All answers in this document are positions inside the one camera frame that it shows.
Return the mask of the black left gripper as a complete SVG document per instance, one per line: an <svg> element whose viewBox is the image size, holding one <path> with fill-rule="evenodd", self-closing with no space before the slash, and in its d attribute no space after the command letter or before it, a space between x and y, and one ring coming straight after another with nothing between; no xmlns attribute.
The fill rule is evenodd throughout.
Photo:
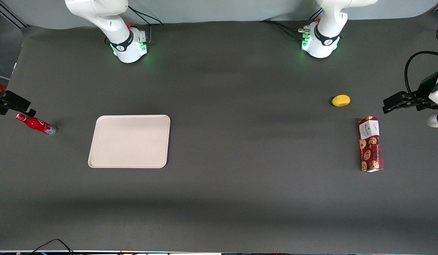
<svg viewBox="0 0 438 255"><path fill-rule="evenodd" d="M417 111L422 111L425 109L432 109L438 111L438 105L429 99L429 95L433 91L437 79L438 79L438 71L436 71L434 74L431 74L427 78L423 79L418 89L414 92L415 97L418 99L418 101L422 103L416 105ZM413 103L416 102L417 101L413 99L411 94L405 91L400 91L393 94L391 100L383 100L382 111L384 114L388 114L400 108L410 108L413 106Z"/></svg>

